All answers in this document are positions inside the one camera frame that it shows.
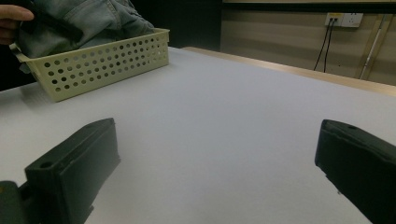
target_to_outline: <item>white tabletop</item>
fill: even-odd
[[[53,103],[0,92],[0,180],[114,118],[121,164],[86,223],[370,223],[314,164],[335,119],[396,145],[396,98],[183,49],[146,74]]]

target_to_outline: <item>human hand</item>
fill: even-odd
[[[12,44],[20,21],[31,21],[34,17],[24,7],[0,5],[0,45]]]

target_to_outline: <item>blue-gray fabric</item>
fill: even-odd
[[[35,6],[76,26],[83,37],[76,43],[43,23],[32,34],[20,30],[17,45],[29,58],[153,33],[153,25],[137,13],[129,0],[35,0]]]

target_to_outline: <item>perforated basket side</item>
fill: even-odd
[[[88,49],[25,60],[52,100],[58,102],[169,64],[169,31]]]

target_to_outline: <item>power outlet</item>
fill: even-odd
[[[344,13],[340,12],[329,12],[327,13],[326,21],[324,25],[332,25],[332,22],[335,20],[333,26],[341,26],[341,22],[343,22]]]
[[[345,13],[341,26],[343,27],[359,27],[363,13]]]

